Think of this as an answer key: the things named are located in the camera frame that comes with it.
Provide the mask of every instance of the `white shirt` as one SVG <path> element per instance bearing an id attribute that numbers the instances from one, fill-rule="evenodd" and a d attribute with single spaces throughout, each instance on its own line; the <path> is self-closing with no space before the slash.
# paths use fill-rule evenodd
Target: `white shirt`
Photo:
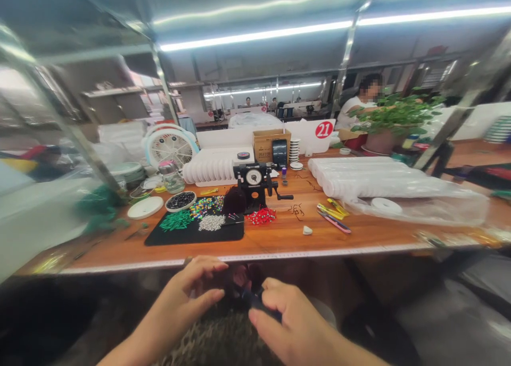
<path id="1" fill-rule="evenodd" d="M 357 105 L 363 108 L 373 108 L 376 106 L 374 102 L 363 103 L 357 96 L 350 98 L 349 100 L 346 101 L 346 103 L 344 103 L 344 105 L 341 108 L 341 112 L 337 117 L 335 129 L 352 128 L 353 125 L 359 122 L 357 117 L 348 116 L 348 111 Z"/>

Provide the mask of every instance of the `woman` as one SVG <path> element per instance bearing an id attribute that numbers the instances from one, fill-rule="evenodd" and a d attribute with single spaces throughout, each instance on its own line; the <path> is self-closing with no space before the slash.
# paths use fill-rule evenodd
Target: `woman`
<path id="1" fill-rule="evenodd" d="M 197 298 L 192 292 L 203 288 L 203 278 L 211 279 L 228 265 L 215 257 L 194 258 L 165 286 L 162 293 L 135 331 L 112 350 L 99 366 L 146 366 L 165 356 L 178 344 L 183 335 L 211 307 L 223 299 L 221 289 L 211 289 Z M 262 284 L 262 302 L 271 310 L 282 313 L 282 324 L 261 310 L 251 309 L 249 319 L 260 338 L 284 363 L 300 365 L 354 365 L 385 366 L 385 362 L 348 341 L 332 328 L 296 287 L 267 278 Z M 222 333 L 209 328 L 219 342 Z M 219 364 L 213 357 L 225 345 L 218 344 L 205 358 L 201 349 L 195 359 L 186 364 Z"/>
<path id="2" fill-rule="evenodd" d="M 351 128 L 358 122 L 357 117 L 350 117 L 353 113 L 361 114 L 378 109 L 375 101 L 382 91 L 383 77 L 381 74 L 372 73 L 365 76 L 360 82 L 357 94 L 346 101 L 337 117 L 335 129 Z"/>

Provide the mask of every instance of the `left hand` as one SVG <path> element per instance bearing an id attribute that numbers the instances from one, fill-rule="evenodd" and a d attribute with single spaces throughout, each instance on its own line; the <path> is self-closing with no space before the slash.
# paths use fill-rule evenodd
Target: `left hand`
<path id="1" fill-rule="evenodd" d="M 142 322 L 126 340 L 136 348 L 137 358 L 141 361 L 139 364 L 151 363 L 164 356 L 196 320 L 224 297 L 225 292 L 221 289 L 198 294 L 202 289 L 203 276 L 211 279 L 214 272 L 228 267 L 216 257 L 198 256 L 172 277 Z M 193 290 L 197 298 L 190 296 Z"/>

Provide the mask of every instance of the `white beads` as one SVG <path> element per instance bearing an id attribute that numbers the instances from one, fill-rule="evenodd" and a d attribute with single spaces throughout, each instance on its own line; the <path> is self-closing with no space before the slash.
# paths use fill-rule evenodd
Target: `white beads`
<path id="1" fill-rule="evenodd" d="M 208 231 L 219 230 L 224 223 L 225 223 L 225 215 L 219 215 L 219 216 L 207 215 L 201 219 L 201 221 L 199 223 L 199 231 L 201 231 L 201 230 L 208 230 Z"/>

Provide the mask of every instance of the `glass jar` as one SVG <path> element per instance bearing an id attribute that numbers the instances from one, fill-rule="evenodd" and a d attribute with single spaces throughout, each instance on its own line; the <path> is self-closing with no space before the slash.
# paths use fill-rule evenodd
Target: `glass jar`
<path id="1" fill-rule="evenodd" d="M 174 160 L 162 161 L 159 164 L 163 185 L 170 194 L 181 193 L 185 190 L 185 181 L 179 173 L 179 167 Z"/>

